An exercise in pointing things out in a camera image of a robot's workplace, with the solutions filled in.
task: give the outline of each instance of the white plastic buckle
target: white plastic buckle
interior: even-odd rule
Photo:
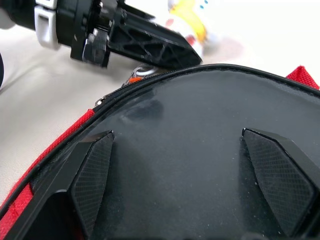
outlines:
[[[59,49],[55,11],[46,10],[42,6],[35,6],[34,25],[36,36],[41,46],[54,50]]]
[[[57,2],[58,0],[35,0],[36,4],[52,10],[55,10],[57,8]]]

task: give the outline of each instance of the black plastic part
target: black plastic part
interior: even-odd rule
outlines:
[[[105,192],[113,140],[107,131],[79,142],[47,175],[5,239],[87,239]]]
[[[82,61],[86,38],[93,30],[95,12],[92,11],[97,0],[78,0],[75,15],[71,44],[71,58]]]
[[[1,87],[2,82],[4,80],[4,76],[5,76],[5,66],[4,66],[4,61],[3,61],[1,53],[0,53],[0,87]]]
[[[107,49],[108,33],[101,29],[97,34],[91,36],[86,41],[82,59],[85,62],[92,63],[101,67],[106,67],[109,62],[110,51]]]
[[[5,9],[16,24],[35,30],[35,0],[1,0],[0,7]]]
[[[99,13],[98,25],[103,26],[107,31],[110,30],[110,23],[114,20],[118,6],[117,0],[102,0],[102,8]]]
[[[111,52],[165,69],[199,65],[201,58],[178,33],[119,8],[109,34]]]
[[[143,18],[143,19],[146,19],[146,20],[151,20],[154,18],[154,16],[152,16],[144,11],[141,11],[135,7],[132,7],[130,5],[125,4],[125,0],[118,0],[117,2],[118,2],[119,8],[122,8],[126,12],[129,12],[133,15],[136,15],[136,16]]]
[[[77,5],[78,0],[58,0],[56,5],[56,36],[60,44],[69,47],[74,39]]]
[[[319,221],[320,169],[290,139],[245,128],[258,184],[283,231],[290,237]]]

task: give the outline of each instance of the zipper pull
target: zipper pull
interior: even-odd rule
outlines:
[[[157,68],[155,66],[142,64],[133,70],[129,79],[122,85],[121,88],[123,88],[129,84],[133,84],[135,82],[138,82],[144,78],[156,75],[158,71],[159,71],[159,68]],[[107,97],[109,95],[110,95],[110,93],[105,95],[104,97],[100,98],[98,101],[96,101],[94,104],[94,107],[96,108],[96,107],[100,106],[107,99]]]
[[[100,105],[107,99],[107,97],[108,97],[109,95],[110,95],[110,94],[105,95],[104,97],[102,97],[102,98],[100,98],[98,101],[96,101],[95,104],[94,104],[94,107],[96,108],[96,107],[100,106]]]

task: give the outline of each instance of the black zipper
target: black zipper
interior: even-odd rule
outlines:
[[[108,100],[118,97],[118,95],[121,94],[120,92],[127,91],[132,86],[138,87],[138,86],[144,84],[146,81],[148,81],[148,80],[150,80],[152,78],[161,77],[163,75],[175,73],[175,72],[178,72],[178,71],[179,70],[173,70],[173,71],[167,71],[167,72],[159,73],[159,74],[156,74],[156,75],[145,77],[145,78],[143,78],[143,79],[141,79],[141,80],[139,80],[137,82],[132,82],[132,83],[123,85],[120,88],[118,88],[117,90],[113,91],[112,93],[107,94],[104,97],[102,97],[99,100],[97,100],[95,102],[94,108],[92,110],[96,113],[104,104],[108,103]]]

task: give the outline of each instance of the red fabric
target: red fabric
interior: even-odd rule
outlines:
[[[288,79],[308,85],[314,89],[319,89],[314,79],[310,76],[304,66],[298,66],[292,73],[287,76]]]
[[[33,162],[29,169],[24,173],[20,180],[11,189],[8,197],[4,203],[8,200],[9,196],[21,183],[21,181],[27,176],[27,174],[42,160],[45,156],[50,153],[59,143],[64,141],[70,134],[74,133],[78,128],[82,126],[89,118],[91,118],[95,112],[89,109],[82,117],[80,117],[71,127],[69,127],[60,137],[58,137],[44,152]],[[30,184],[26,185],[22,192],[19,194],[17,199],[12,203],[7,213],[0,220],[0,240],[3,240],[13,224],[16,222],[20,214],[23,212],[27,204],[32,199],[33,194],[31,191]]]

